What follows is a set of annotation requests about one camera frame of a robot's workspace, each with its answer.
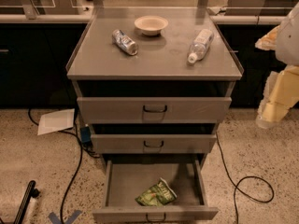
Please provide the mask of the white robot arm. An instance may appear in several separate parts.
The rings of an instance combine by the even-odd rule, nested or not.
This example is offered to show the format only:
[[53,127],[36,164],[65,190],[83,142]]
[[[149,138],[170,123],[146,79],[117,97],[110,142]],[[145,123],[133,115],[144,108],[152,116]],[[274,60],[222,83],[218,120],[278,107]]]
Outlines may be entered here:
[[273,50],[276,58],[286,64],[281,72],[271,72],[264,86],[256,124],[267,129],[281,122],[299,102],[299,4],[255,47]]

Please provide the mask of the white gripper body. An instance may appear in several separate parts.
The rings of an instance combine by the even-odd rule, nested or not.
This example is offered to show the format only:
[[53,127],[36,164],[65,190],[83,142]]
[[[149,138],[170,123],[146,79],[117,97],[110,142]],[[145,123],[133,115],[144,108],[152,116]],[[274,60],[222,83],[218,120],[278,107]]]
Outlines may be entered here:
[[260,108],[267,103],[292,108],[299,101],[299,66],[287,65],[281,72],[272,71],[266,80]]

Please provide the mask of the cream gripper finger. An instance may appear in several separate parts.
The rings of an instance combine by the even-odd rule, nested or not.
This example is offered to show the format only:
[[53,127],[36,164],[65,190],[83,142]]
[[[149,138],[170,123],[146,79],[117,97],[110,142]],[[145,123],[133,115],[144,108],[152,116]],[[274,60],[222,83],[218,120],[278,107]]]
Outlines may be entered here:
[[270,129],[278,125],[288,112],[285,105],[261,101],[255,122],[260,128]]

